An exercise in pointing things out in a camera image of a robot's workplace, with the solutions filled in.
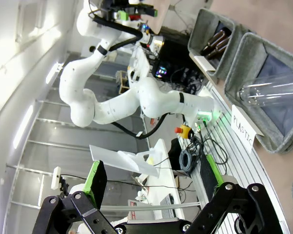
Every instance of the white paper sign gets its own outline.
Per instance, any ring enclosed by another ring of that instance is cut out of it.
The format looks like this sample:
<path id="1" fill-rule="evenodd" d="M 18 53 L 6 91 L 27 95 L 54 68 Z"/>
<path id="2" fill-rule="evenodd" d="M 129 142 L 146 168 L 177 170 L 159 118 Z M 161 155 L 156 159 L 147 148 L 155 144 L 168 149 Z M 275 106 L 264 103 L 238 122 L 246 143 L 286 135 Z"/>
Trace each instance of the white paper sign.
<path id="1" fill-rule="evenodd" d="M 252 151 L 255 135 L 263 135 L 245 111 L 235 105 L 232 105 L 231 128 L 249 153 Z"/>

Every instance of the bolt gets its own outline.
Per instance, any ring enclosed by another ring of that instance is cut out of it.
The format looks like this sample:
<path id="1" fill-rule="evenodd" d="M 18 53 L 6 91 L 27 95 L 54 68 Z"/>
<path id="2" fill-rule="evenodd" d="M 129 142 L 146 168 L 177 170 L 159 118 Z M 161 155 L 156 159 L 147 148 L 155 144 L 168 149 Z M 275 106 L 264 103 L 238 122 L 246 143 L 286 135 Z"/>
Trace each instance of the bolt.
<path id="1" fill-rule="evenodd" d="M 254 186 L 252 187 L 252 190 L 253 190 L 254 192 L 257 192 L 257 191 L 259 190 L 259 188 L 258 188 L 256 185 L 254 185 Z"/>
<path id="2" fill-rule="evenodd" d="M 227 185 L 225 186 L 225 188 L 226 188 L 227 190 L 231 190 L 231 189 L 233 189 L 233 186 L 232 186 L 231 184 L 227 184 Z"/>
<path id="3" fill-rule="evenodd" d="M 190 224 L 186 224 L 185 226 L 182 227 L 182 232 L 186 232 L 186 230 L 188 230 L 188 228 L 190 227 Z"/>
<path id="4" fill-rule="evenodd" d="M 118 234 L 123 234 L 124 233 L 122 228 L 115 228 L 115 231 L 117 231 Z"/>

